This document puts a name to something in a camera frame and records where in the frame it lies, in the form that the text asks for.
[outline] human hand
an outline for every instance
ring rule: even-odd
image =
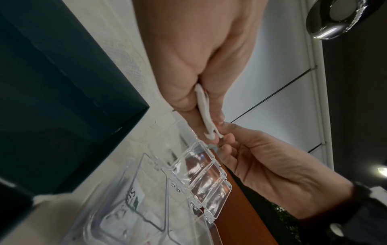
[[[353,184],[310,154],[262,131],[218,125],[219,159],[244,185],[297,219],[323,213],[349,199]]]
[[[250,59],[267,0],[134,0],[141,37],[165,100],[208,140],[194,87],[207,91],[222,122],[223,99]]]

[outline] dark teal box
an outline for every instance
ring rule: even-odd
[[[61,0],[0,0],[0,233],[73,191],[148,109]]]

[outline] brown surface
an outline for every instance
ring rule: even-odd
[[[211,151],[221,163],[216,153],[213,150]],[[274,237],[255,212],[242,190],[230,176],[223,163],[221,164],[227,172],[227,180],[233,186],[218,219],[215,221],[223,245],[277,245]]]

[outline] transparent plastic container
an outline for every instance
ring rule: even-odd
[[[209,226],[232,188],[225,171],[183,120],[149,150],[91,196],[62,244],[213,244]]]

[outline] black line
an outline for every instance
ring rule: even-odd
[[[321,145],[322,145],[322,143],[318,144],[316,147],[313,147],[313,149],[310,150],[310,151],[308,151],[308,153],[311,153],[312,151],[316,150],[316,149],[317,149],[319,146],[321,146]]]
[[[290,84],[292,84],[293,82],[295,82],[296,80],[298,80],[299,78],[301,78],[303,75],[307,74],[308,72],[310,72],[311,69],[309,68],[308,70],[306,70],[304,73],[302,73],[301,75],[299,75],[298,77],[296,77],[295,79],[293,79],[290,83],[286,84],[285,86],[283,86],[282,88],[278,89],[276,92],[274,92],[272,95],[270,95],[269,97],[267,97],[266,99],[262,100],[261,102],[259,102],[258,104],[254,105],[252,108],[250,108],[247,112],[243,113],[242,115],[240,115],[239,117],[237,117],[236,119],[234,119],[231,123],[235,122],[236,120],[238,120],[240,117],[246,115],[247,113],[249,113],[252,109],[254,109],[255,107],[259,106],[260,104],[262,104],[263,102],[265,102],[266,100],[270,99],[271,97],[273,97],[275,94],[277,94],[278,92],[280,92],[281,90],[283,90],[284,88],[286,88],[287,86],[289,86]]]

